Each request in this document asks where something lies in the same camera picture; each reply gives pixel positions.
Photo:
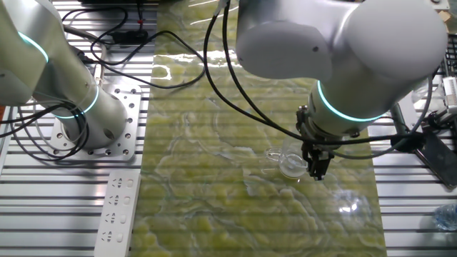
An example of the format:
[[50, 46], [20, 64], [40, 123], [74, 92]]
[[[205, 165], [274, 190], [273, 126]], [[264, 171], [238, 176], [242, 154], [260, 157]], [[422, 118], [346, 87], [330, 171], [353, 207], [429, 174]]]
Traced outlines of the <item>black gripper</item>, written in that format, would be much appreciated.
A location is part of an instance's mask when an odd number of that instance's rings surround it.
[[323, 180], [328, 170], [330, 160], [335, 157], [330, 151], [323, 150], [313, 143], [302, 144], [302, 157], [308, 162], [308, 172], [311, 177]]

